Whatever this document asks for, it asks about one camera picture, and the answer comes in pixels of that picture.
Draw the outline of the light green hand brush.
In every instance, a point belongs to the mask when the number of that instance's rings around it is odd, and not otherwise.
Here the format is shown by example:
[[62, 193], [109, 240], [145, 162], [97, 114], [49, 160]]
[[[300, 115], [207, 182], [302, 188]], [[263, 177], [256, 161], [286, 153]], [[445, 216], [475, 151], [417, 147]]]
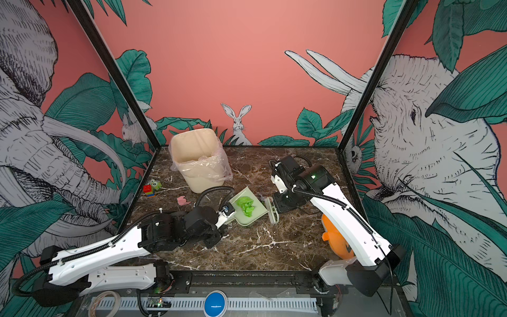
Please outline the light green hand brush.
[[266, 197], [264, 199], [264, 205], [267, 210], [269, 221], [272, 225], [276, 225], [279, 222], [279, 214], [274, 204], [272, 197]]

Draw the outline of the light green plastic dustpan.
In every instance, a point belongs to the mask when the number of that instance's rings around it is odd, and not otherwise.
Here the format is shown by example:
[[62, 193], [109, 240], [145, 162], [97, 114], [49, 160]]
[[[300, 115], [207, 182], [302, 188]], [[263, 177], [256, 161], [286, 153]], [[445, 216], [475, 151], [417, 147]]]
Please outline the light green plastic dustpan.
[[251, 225], [253, 222], [267, 214], [266, 207], [260, 202], [249, 187], [245, 187], [229, 202], [235, 209], [234, 219], [243, 227]]

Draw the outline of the clear plastic bin liner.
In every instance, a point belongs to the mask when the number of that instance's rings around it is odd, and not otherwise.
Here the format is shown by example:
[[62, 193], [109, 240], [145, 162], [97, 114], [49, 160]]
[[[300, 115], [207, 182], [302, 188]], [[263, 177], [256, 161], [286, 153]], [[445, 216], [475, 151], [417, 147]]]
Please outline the clear plastic bin liner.
[[231, 178], [227, 156], [218, 143], [172, 145], [170, 153], [172, 169], [186, 180], [219, 183]]

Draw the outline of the cream plastic trash bin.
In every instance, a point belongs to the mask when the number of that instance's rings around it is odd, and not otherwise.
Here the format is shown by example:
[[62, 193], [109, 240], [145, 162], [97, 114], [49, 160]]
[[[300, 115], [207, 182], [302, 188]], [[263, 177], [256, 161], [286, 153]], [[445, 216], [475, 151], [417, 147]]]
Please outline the cream plastic trash bin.
[[174, 136], [170, 154], [172, 170], [183, 176], [192, 192], [200, 194], [224, 184], [222, 147], [212, 129], [194, 129]]

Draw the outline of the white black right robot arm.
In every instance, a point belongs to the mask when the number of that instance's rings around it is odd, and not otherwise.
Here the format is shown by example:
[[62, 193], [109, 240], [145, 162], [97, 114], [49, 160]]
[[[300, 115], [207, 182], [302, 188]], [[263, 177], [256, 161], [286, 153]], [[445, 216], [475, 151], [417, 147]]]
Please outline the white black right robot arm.
[[305, 168], [292, 156], [270, 161], [273, 195], [278, 212], [292, 211], [307, 203], [317, 207], [342, 235], [354, 256], [330, 260], [318, 275], [326, 285], [352, 285], [372, 297], [405, 256], [405, 248], [392, 244], [375, 231], [345, 197], [335, 178], [322, 165]]

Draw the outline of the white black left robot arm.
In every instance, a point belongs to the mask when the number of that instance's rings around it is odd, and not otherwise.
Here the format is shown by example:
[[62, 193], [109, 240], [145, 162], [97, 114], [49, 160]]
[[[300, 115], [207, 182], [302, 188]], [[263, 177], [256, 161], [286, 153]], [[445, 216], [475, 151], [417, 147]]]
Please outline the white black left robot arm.
[[163, 261], [146, 269], [119, 267], [119, 262], [158, 252], [173, 251], [190, 242], [215, 246], [222, 226], [234, 215], [229, 203], [234, 188], [215, 186], [202, 192], [186, 213], [162, 209], [142, 216], [112, 238], [88, 246], [64, 250], [57, 246], [43, 251], [40, 266], [14, 282], [11, 292], [30, 297], [40, 306], [60, 306], [100, 290], [154, 288], [164, 293], [173, 277]]

